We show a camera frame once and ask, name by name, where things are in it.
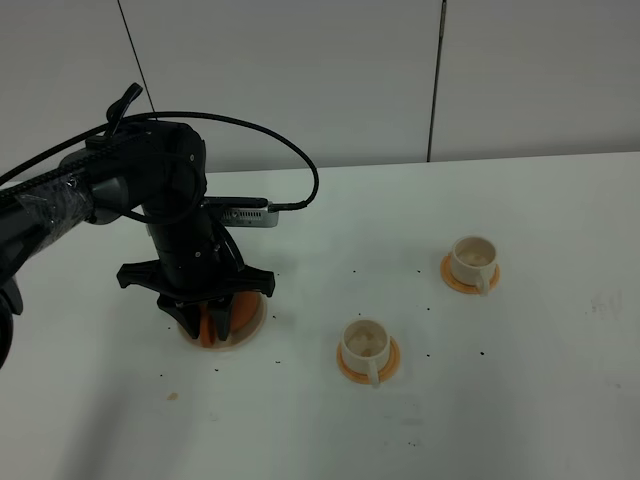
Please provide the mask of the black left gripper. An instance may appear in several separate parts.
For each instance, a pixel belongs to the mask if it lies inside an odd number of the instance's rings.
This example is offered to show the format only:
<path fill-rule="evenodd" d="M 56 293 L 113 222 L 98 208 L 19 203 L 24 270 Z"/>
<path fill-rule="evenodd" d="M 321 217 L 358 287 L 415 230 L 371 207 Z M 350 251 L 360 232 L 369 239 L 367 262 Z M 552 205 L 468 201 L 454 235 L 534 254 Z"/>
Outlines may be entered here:
<path fill-rule="evenodd" d="M 117 273 L 122 288 L 140 286 L 159 294 L 158 308 L 194 340 L 200 336 L 200 306 L 208 301 L 216 339 L 231 334 L 234 296 L 275 290 L 275 274 L 247 265 L 227 229 L 207 207 L 171 225 L 150 227 L 158 258 L 124 264 Z"/>

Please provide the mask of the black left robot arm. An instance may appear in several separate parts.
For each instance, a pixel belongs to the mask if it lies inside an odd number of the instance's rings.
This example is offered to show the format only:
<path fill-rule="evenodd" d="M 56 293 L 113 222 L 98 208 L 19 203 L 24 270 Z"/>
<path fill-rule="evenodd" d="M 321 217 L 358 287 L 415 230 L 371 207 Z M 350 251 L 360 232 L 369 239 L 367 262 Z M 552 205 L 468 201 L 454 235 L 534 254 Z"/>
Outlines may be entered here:
<path fill-rule="evenodd" d="M 154 260 L 125 264 L 121 287 L 158 295 L 158 307 L 202 345 L 226 340 L 271 296 L 275 276 L 248 266 L 222 224 L 233 197 L 206 193 L 206 145 L 190 126 L 142 121 L 90 135 L 60 166 L 1 193 L 1 351 L 8 354 L 23 312 L 16 273 L 80 223 L 119 218 L 145 224 Z"/>

